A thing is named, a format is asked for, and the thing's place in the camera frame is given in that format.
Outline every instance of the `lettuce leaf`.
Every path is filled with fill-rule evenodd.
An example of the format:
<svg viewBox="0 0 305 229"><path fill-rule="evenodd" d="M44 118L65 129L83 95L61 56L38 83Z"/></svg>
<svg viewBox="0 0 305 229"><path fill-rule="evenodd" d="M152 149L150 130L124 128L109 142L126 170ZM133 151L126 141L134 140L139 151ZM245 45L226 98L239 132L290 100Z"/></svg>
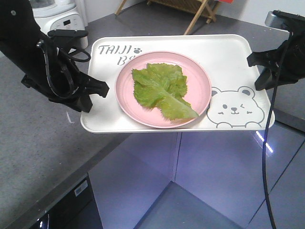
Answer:
<svg viewBox="0 0 305 229"><path fill-rule="evenodd" d="M178 65L147 64L146 69L132 70L133 95L146 108L158 107L166 119L191 119L198 114L183 99L187 93L186 76Z"/></svg>

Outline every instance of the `paw print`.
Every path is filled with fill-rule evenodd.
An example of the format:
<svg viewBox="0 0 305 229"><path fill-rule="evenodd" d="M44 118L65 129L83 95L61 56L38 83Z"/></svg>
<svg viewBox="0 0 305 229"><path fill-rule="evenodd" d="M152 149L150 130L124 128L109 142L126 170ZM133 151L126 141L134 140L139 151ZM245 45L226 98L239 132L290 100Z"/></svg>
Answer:
<svg viewBox="0 0 305 229"><path fill-rule="evenodd" d="M133 52L139 54L142 52L142 50L140 48L134 48Z"/></svg>

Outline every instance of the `white tray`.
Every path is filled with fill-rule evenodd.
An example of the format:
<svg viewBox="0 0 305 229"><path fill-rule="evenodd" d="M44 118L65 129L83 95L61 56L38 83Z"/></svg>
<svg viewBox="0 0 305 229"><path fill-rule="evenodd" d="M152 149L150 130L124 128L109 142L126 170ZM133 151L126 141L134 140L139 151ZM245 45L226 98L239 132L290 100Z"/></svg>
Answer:
<svg viewBox="0 0 305 229"><path fill-rule="evenodd" d="M174 129L145 126L126 115L115 97L115 80L123 66L137 55L153 51L172 51L198 62L210 77L213 95L210 108L195 121ZM91 51L88 75L105 81L110 90L106 98L91 95L89 113L81 113L81 124L92 133L184 132L217 130L263 130L270 107L265 90L256 91L256 66L248 67L252 53L241 36L192 35L153 37L112 37L97 40Z"/></svg>

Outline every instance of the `bear face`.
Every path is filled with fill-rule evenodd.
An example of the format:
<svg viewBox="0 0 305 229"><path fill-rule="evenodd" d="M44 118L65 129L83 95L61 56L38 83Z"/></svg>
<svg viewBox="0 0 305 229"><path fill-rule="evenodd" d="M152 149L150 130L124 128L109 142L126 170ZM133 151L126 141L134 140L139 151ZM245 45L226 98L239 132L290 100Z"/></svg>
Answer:
<svg viewBox="0 0 305 229"><path fill-rule="evenodd" d="M237 91L221 91L212 87L212 99L207 116L217 128L261 127L264 112L254 97L254 90L246 86L240 87Z"/></svg>

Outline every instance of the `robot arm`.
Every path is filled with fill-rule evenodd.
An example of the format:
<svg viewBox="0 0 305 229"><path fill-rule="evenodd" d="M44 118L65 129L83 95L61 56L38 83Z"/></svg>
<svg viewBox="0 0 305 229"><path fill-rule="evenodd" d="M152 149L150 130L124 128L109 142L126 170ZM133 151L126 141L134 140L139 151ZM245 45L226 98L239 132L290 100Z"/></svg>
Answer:
<svg viewBox="0 0 305 229"><path fill-rule="evenodd" d="M57 30L49 36L40 31L28 0L0 0L0 50L25 76L22 83L55 103L76 111L89 112L90 94L105 97L109 87L77 68L78 60L69 53L86 31Z"/></svg>
<svg viewBox="0 0 305 229"><path fill-rule="evenodd" d="M305 78L305 18L275 10L269 13L265 23L269 27L289 31L290 36L276 50L253 52L248 56L249 66L265 67L255 82L258 91L275 87L276 74L286 45L288 46L281 66L278 85L296 83Z"/></svg>

